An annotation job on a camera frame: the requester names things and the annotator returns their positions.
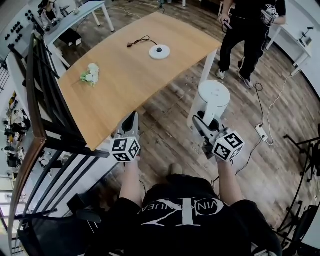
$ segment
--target white shoe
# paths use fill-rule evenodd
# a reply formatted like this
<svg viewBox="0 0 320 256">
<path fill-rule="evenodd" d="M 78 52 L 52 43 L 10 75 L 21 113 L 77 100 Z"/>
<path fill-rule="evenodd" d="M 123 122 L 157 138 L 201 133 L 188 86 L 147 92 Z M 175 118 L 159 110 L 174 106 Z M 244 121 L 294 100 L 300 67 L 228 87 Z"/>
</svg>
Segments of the white shoe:
<svg viewBox="0 0 320 256">
<path fill-rule="evenodd" d="M 254 85 L 252 84 L 251 80 L 250 79 L 244 79 L 243 76 L 240 74 L 240 72 L 238 74 L 239 74 L 239 77 L 244 82 L 245 86 L 248 87 L 249 89 L 253 89 Z"/>
<path fill-rule="evenodd" d="M 76 46 L 80 45 L 81 43 L 82 43 L 81 38 L 78 39 L 77 41 L 75 41 L 75 45 L 76 45 Z"/>
<path fill-rule="evenodd" d="M 215 73 L 216 77 L 223 80 L 226 77 L 226 72 L 225 71 L 221 71 L 220 68 L 216 71 Z"/>
</svg>

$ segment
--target standing person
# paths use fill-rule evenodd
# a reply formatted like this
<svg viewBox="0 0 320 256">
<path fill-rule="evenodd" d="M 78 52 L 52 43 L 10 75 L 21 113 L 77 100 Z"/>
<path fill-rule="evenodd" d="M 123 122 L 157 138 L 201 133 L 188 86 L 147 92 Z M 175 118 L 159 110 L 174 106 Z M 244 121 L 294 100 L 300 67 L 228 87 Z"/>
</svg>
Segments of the standing person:
<svg viewBox="0 0 320 256">
<path fill-rule="evenodd" d="M 264 54 L 265 44 L 269 29 L 272 24 L 284 25 L 286 23 L 285 0 L 237 0 L 232 18 L 229 18 L 229 10 L 234 0 L 224 0 L 222 14 L 218 20 L 223 24 L 228 22 L 232 29 L 228 29 L 220 51 L 219 69 L 216 76 L 225 78 L 230 66 L 231 50 L 244 41 L 244 63 L 239 72 L 239 77 L 244 84 L 252 89 L 251 74 L 255 70 L 259 58 Z M 262 14 L 268 5 L 275 8 L 276 19 L 270 19 Z"/>
<path fill-rule="evenodd" d="M 62 20 L 64 17 L 61 14 L 60 6 L 56 0 L 42 0 L 38 5 L 41 13 L 41 20 L 43 23 L 43 29 L 50 31 L 53 26 L 53 20 Z M 81 36 L 71 28 L 67 29 L 59 39 L 66 43 L 68 46 L 75 44 L 78 46 L 81 44 Z"/>
<path fill-rule="evenodd" d="M 166 183 L 142 201 L 136 157 L 85 255 L 281 256 L 277 236 L 257 205 L 244 199 L 231 164 L 218 161 L 218 172 L 220 197 L 207 180 L 173 164 Z"/>
</svg>

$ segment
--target power strip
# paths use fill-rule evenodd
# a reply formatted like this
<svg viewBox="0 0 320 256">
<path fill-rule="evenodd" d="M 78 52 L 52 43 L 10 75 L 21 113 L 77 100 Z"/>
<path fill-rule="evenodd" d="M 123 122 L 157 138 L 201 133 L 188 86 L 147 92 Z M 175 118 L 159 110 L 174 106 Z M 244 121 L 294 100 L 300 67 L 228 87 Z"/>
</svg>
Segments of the power strip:
<svg viewBox="0 0 320 256">
<path fill-rule="evenodd" d="M 268 139 L 268 135 L 266 134 L 265 130 L 263 129 L 263 127 L 260 127 L 260 124 L 258 124 L 255 127 L 256 132 L 259 134 L 260 138 L 262 139 L 262 141 L 267 141 Z"/>
</svg>

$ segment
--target white round device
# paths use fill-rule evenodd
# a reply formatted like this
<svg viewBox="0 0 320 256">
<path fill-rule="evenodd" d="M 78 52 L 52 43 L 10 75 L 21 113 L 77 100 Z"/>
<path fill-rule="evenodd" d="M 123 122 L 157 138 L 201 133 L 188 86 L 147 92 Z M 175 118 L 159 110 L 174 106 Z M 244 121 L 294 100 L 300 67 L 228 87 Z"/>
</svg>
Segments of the white round device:
<svg viewBox="0 0 320 256">
<path fill-rule="evenodd" d="M 170 48 L 166 45 L 158 44 L 150 49 L 149 55 L 152 59 L 163 60 L 170 55 Z"/>
</svg>

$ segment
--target white cylinder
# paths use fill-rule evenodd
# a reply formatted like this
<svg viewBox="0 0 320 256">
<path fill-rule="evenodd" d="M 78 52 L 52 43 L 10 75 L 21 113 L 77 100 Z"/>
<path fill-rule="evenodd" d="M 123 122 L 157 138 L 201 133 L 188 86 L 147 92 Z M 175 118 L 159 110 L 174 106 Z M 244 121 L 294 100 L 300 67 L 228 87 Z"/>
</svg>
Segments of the white cylinder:
<svg viewBox="0 0 320 256">
<path fill-rule="evenodd" d="M 192 118 L 199 111 L 204 112 L 203 121 L 206 125 L 209 125 L 214 117 L 221 118 L 230 99 L 230 92 L 222 83 L 212 80 L 202 82 L 196 92 L 187 125 L 192 128 Z"/>
</svg>

